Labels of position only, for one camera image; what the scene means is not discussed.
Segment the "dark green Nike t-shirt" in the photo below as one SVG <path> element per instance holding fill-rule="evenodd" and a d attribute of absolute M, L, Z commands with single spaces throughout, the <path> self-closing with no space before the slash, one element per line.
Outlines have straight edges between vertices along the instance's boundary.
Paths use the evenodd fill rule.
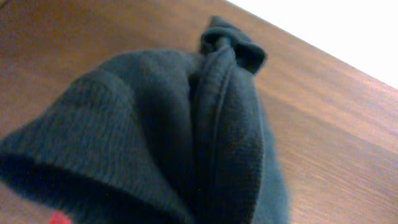
<path fill-rule="evenodd" d="M 76 79 L 1 141 L 1 182 L 75 223 L 287 223 L 254 86 L 267 54 L 218 16 L 200 45 L 121 54 Z"/>

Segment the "red folded garment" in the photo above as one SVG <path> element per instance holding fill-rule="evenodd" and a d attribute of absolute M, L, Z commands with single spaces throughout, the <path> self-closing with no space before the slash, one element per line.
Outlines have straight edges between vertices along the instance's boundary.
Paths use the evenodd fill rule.
<path fill-rule="evenodd" d="M 62 212 L 55 212 L 50 220 L 49 224 L 73 224 L 72 220 Z"/>

